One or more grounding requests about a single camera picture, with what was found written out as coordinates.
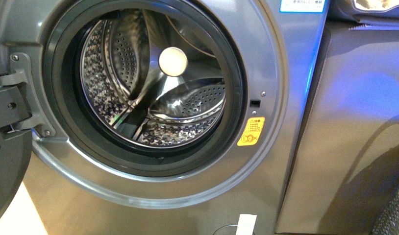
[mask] washing machine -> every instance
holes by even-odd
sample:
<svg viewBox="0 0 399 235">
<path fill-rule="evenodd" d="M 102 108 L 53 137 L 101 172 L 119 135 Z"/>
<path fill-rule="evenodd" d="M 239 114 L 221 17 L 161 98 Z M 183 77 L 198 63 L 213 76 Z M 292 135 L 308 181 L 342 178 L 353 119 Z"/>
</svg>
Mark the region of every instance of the washing machine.
<svg viewBox="0 0 399 235">
<path fill-rule="evenodd" d="M 0 0 L 0 216 L 24 179 L 51 235 L 273 234 L 327 7 Z"/>
</svg>

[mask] open door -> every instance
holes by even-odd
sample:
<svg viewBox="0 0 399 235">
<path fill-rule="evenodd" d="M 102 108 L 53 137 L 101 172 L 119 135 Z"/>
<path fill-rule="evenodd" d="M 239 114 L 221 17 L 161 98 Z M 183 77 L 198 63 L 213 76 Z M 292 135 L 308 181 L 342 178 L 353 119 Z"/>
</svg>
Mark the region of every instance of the open door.
<svg viewBox="0 0 399 235">
<path fill-rule="evenodd" d="M 0 63 L 0 79 L 6 74 Z M 31 130 L 14 130 L 13 125 L 29 117 L 19 87 L 0 86 L 0 217 L 22 182 L 32 148 Z"/>
</svg>

